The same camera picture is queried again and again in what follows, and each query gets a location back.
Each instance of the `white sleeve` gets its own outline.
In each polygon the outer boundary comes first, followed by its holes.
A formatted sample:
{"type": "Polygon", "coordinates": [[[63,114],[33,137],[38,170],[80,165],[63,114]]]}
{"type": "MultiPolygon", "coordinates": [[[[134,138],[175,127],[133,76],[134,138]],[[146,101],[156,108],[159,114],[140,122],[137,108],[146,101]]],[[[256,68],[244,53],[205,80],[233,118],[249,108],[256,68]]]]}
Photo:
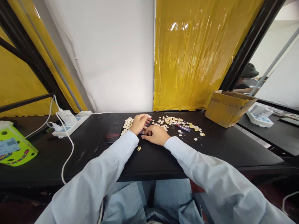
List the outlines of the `white sleeve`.
{"type": "Polygon", "coordinates": [[[168,139],[164,147],[216,202],[225,223],[294,223],[229,163],[197,152],[178,137],[168,139]]]}
{"type": "Polygon", "coordinates": [[[118,180],[138,142],[131,131],[122,135],[56,192],[36,223],[97,223],[102,199],[118,180]]]}

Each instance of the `cardboard box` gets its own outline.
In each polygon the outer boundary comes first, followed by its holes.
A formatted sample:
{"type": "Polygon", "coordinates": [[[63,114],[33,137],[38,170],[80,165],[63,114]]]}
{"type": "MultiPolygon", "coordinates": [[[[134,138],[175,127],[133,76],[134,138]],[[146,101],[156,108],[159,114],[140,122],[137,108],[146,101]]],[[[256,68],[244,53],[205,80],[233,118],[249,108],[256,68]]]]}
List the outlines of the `cardboard box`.
{"type": "Polygon", "coordinates": [[[242,93],[215,91],[205,117],[229,128],[237,123],[256,101],[254,97],[242,93]]]}

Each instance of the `white machine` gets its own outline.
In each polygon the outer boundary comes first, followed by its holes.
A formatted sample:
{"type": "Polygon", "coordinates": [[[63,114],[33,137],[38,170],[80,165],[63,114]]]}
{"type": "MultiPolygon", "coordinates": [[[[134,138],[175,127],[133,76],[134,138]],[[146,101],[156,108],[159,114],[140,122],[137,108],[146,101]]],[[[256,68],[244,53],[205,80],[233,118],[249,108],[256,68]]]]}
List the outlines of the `white machine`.
{"type": "Polygon", "coordinates": [[[250,107],[249,110],[246,112],[252,123],[263,128],[269,128],[274,124],[268,118],[273,113],[273,108],[260,103],[253,104],[252,107],[250,107]]]}
{"type": "Polygon", "coordinates": [[[90,117],[92,112],[90,110],[81,111],[79,114],[74,116],[69,110],[60,110],[57,114],[64,121],[66,130],[62,126],[55,124],[53,125],[55,131],[52,133],[52,135],[62,138],[71,135],[81,124],[83,124],[84,121],[90,117]]]}

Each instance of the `power strip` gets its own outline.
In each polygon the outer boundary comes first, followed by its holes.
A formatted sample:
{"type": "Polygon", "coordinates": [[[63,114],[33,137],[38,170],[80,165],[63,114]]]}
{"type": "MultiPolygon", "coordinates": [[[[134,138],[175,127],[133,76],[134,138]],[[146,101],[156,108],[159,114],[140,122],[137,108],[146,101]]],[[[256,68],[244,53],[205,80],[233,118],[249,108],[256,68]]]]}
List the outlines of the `power strip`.
{"type": "Polygon", "coordinates": [[[62,128],[59,131],[55,131],[52,133],[52,135],[57,136],[59,138],[67,137],[68,135],[71,135],[81,124],[83,124],[84,121],[86,121],[92,112],[90,110],[87,111],[81,111],[79,114],[75,116],[78,123],[76,125],[64,125],[65,129],[62,128]]]}

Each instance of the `yellow curtain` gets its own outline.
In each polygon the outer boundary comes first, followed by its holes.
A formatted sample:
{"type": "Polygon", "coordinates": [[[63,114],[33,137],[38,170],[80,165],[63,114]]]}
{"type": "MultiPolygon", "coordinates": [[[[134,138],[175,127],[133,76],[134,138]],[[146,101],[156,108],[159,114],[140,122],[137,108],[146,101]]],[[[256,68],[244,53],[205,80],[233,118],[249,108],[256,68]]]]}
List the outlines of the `yellow curtain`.
{"type": "Polygon", "coordinates": [[[40,19],[40,16],[33,2],[31,0],[8,0],[8,2],[17,15],[18,19],[22,23],[26,32],[30,36],[35,47],[38,49],[42,58],[49,67],[56,82],[58,83],[60,90],[62,91],[72,109],[77,113],[80,112],[80,109],[77,107],[74,99],[63,83],[57,70],[60,70],[61,74],[64,76],[82,110],[87,110],[87,107],[84,104],[84,101],[78,89],[76,88],[74,81],[72,80],[71,75],[69,74],[69,71],[67,70],[58,50],[56,49],[55,44],[53,43],[49,33],[47,32],[47,29],[40,19]]]}
{"type": "MultiPolygon", "coordinates": [[[[14,46],[1,27],[0,37],[14,46]]],[[[28,64],[2,46],[0,46],[0,74],[0,106],[48,93],[28,64]]],[[[48,115],[50,103],[51,98],[40,100],[2,112],[0,117],[48,115]]],[[[52,112],[57,111],[56,104],[53,104],[52,112]]]]}
{"type": "Polygon", "coordinates": [[[206,109],[263,0],[157,0],[154,111],[206,109]]]}

